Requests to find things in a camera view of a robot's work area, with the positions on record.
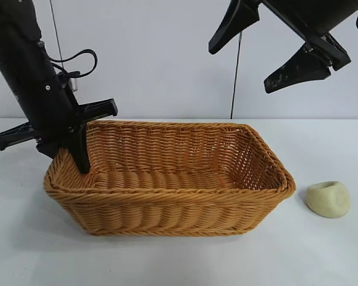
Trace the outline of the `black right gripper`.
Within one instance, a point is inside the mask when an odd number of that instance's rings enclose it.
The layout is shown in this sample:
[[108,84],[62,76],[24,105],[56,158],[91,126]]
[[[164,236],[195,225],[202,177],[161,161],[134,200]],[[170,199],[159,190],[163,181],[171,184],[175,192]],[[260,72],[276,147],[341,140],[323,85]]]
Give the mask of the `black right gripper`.
[[[236,35],[260,20],[260,1],[231,0],[208,52],[216,54]],[[264,80],[270,94],[303,82],[324,80],[351,62],[346,50],[330,31],[358,11],[358,1],[272,0],[263,4],[290,27],[305,44]]]

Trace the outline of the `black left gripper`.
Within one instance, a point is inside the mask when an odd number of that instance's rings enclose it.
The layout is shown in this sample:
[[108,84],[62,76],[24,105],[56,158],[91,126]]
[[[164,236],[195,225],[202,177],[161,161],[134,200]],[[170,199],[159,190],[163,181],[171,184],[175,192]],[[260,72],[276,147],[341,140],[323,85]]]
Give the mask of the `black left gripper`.
[[70,86],[78,72],[57,73],[43,42],[16,32],[0,35],[0,72],[28,121],[0,133],[0,150],[31,139],[37,150],[54,158],[67,148],[78,170],[90,172],[86,123],[118,113],[113,99],[78,104]]

